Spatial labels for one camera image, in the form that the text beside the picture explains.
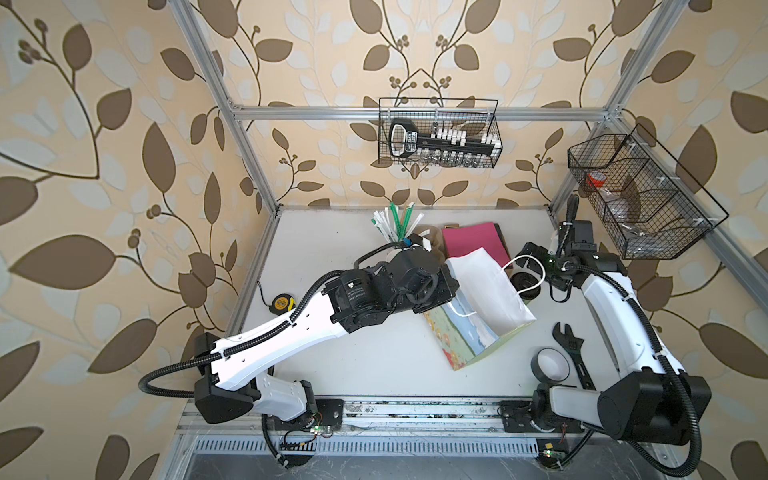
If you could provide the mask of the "black plastic cup lid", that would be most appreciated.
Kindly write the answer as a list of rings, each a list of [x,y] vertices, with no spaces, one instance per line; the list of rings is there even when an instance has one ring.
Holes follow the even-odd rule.
[[[541,294],[539,279],[527,271],[518,271],[510,277],[510,283],[524,302],[536,299]]]

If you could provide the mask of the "green white paper gift bag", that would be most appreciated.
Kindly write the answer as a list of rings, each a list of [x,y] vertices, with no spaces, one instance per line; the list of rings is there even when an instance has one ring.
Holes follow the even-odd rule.
[[[517,288],[507,272],[519,260],[534,265],[533,280]],[[484,249],[446,260],[459,282],[455,297],[424,314],[434,338],[454,371],[489,356],[536,321],[524,296],[538,290],[543,265],[529,254],[499,263]]]

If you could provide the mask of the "brown pulp cup carrier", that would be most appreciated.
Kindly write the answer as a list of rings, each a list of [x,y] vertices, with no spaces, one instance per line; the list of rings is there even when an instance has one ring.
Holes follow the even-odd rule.
[[[426,238],[434,251],[439,252],[443,256],[446,255],[444,236],[440,227],[419,225],[415,228],[414,233]]]

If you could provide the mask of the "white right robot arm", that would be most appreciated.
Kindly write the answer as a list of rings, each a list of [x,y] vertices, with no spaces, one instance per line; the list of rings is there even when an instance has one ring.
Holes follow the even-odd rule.
[[[550,289],[582,292],[619,375],[599,390],[583,359],[583,338],[558,322],[552,336],[576,369],[578,387],[540,382],[529,408],[533,425],[555,428],[574,420],[586,437],[601,433],[632,447],[658,472],[675,478],[699,466],[700,420],[711,400],[706,380],[687,373],[667,349],[640,305],[621,258],[598,250],[588,221],[566,220],[555,248],[526,243],[514,262],[534,263]]]

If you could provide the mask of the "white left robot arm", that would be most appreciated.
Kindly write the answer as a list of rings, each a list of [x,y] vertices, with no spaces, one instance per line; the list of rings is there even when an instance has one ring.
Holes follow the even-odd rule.
[[[394,314],[441,307],[459,289],[449,267],[426,247],[405,241],[389,247],[395,252],[391,260],[372,267],[355,262],[349,270],[325,273],[292,310],[261,326],[226,338],[203,335],[192,359],[144,375],[139,390],[191,399],[212,425],[255,411],[312,430],[320,412],[310,382],[277,379],[271,367]]]

